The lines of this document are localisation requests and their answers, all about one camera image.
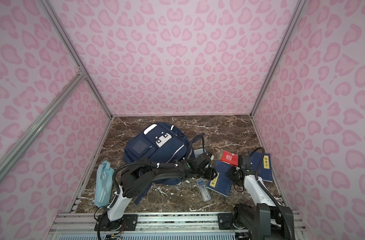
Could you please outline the blue book yellow label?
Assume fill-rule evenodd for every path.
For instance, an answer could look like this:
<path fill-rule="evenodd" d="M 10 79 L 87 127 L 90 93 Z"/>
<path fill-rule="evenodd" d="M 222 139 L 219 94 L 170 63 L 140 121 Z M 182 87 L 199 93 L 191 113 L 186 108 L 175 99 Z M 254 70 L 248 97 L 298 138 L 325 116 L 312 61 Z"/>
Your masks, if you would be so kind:
<path fill-rule="evenodd" d="M 214 168 L 217 176 L 208 182 L 207 187 L 216 193 L 229 197 L 233 187 L 233 181 L 227 177 L 228 170 L 232 165 L 216 160 Z"/>
<path fill-rule="evenodd" d="M 261 160 L 262 154 L 260 151 L 255 152 L 251 156 L 253 171 L 256 171 L 258 164 Z M 263 162 L 259 168 L 259 177 L 262 178 L 264 182 L 273 182 L 272 164 L 271 164 L 271 154 L 265 154 Z"/>

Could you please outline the navy blue student backpack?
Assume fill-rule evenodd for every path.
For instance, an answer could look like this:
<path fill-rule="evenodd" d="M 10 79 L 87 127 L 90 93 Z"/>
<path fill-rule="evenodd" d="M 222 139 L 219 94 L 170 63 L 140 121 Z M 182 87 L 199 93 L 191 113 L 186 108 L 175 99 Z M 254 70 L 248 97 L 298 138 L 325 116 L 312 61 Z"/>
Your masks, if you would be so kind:
<path fill-rule="evenodd" d="M 154 123 L 127 143 L 124 149 L 124 160 L 128 164 L 139 161 L 141 158 L 147 158 L 156 163 L 175 163 L 194 158 L 193 143 L 194 141 L 190 141 L 179 128 L 167 123 Z M 182 181 L 168 179 L 153 183 L 176 185 L 180 182 Z"/>

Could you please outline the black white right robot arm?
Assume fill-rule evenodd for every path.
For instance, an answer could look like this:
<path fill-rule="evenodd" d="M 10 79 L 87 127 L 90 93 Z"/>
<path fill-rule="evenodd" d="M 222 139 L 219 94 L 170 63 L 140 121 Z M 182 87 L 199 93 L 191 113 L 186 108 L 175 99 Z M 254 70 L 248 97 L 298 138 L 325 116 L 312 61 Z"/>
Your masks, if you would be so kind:
<path fill-rule="evenodd" d="M 283 206 L 265 187 L 257 170 L 253 170 L 252 156 L 239 155 L 238 166 L 227 175 L 243 186 L 254 205 L 236 204 L 230 214 L 218 214 L 220 230 L 243 230 L 241 238 L 248 240 L 294 240 L 293 211 Z"/>

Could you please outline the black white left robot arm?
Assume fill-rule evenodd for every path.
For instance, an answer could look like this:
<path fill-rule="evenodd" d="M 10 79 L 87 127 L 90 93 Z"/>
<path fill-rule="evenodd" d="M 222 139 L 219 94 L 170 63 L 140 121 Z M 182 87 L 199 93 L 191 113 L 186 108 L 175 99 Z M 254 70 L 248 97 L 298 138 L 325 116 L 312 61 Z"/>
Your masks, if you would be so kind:
<path fill-rule="evenodd" d="M 211 166 L 211 157 L 201 154 L 197 158 L 175 163 L 156 163 L 147 158 L 117 168 L 112 175 L 115 188 L 113 200 L 96 219 L 94 230 L 115 231 L 124 229 L 124 212 L 133 198 L 139 197 L 155 181 L 190 178 L 213 180 L 218 173 Z"/>

